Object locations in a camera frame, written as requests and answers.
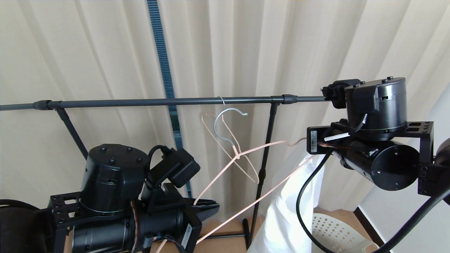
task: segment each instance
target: white wall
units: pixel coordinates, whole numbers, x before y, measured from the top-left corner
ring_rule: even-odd
[[[450,138],[449,108],[450,85],[442,93],[427,118],[434,121],[434,150],[444,140]],[[412,140],[409,145],[417,149],[419,142]],[[361,203],[360,209],[386,242],[427,198],[417,194],[417,182],[395,192],[374,187]],[[448,241],[442,239],[450,238],[449,214],[450,206],[445,202],[439,203],[391,252],[448,252]]]

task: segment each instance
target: floor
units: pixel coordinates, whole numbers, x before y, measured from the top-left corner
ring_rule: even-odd
[[[339,219],[351,227],[353,227],[356,231],[358,231],[362,236],[370,240],[370,236],[364,230],[361,223],[358,221],[353,212],[337,210],[333,212],[325,211],[319,208],[316,208],[314,212],[323,213],[329,216],[332,216],[336,219]],[[264,221],[263,217],[258,217],[256,220],[256,231],[260,228],[262,222]],[[202,229],[202,235],[211,231],[220,223],[217,221],[211,221],[206,224]],[[220,234],[231,234],[231,233],[242,233],[242,224],[239,220],[232,220],[227,225],[220,228],[214,235]],[[158,248],[158,244],[155,244],[152,247],[151,253],[155,253]],[[235,238],[222,238],[222,239],[206,239],[195,248],[194,253],[245,253],[246,247],[243,237],[235,237]],[[163,248],[161,253],[178,253],[178,250],[172,243],[167,243]]]

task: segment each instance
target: barcode label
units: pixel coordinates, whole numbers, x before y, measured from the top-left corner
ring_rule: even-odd
[[[181,241],[181,246],[183,246],[184,249],[186,249],[186,245],[188,245],[189,237],[191,237],[192,232],[192,226],[191,224],[188,224],[188,227],[186,228],[186,232],[184,233],[183,240]]]
[[[317,152],[317,131],[311,131],[311,153]]]

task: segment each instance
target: blue striped strip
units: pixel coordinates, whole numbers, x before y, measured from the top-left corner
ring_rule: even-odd
[[[170,72],[169,59],[167,57],[166,42],[164,41],[164,32],[162,31],[161,16],[159,14],[158,2],[156,0],[147,0],[148,11],[150,12],[150,21],[155,37],[156,50],[158,52],[159,65],[161,68],[162,81],[167,98],[175,98],[173,91],[172,76]],[[183,148],[181,139],[180,122],[176,106],[169,105],[169,114],[172,123],[173,136],[175,138],[176,149]],[[192,198],[191,183],[186,184],[188,196]]]

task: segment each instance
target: white cloth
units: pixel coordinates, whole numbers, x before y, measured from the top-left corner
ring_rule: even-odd
[[[295,159],[295,154],[298,157],[298,153],[293,152],[293,154],[291,154],[283,163],[283,166],[281,167],[282,170],[283,167],[292,164],[289,160]],[[274,200],[267,210],[266,218],[252,241],[252,245],[247,253],[311,253],[311,240],[307,237],[297,219],[296,201],[301,187],[315,170],[322,158],[323,155],[320,155],[309,161],[306,167],[292,175],[282,190],[275,195]],[[292,169],[295,169],[298,164],[300,163],[290,166],[291,171]],[[322,168],[311,183],[309,183],[300,202],[301,216],[310,230],[313,209],[319,202],[323,175],[324,168]]]

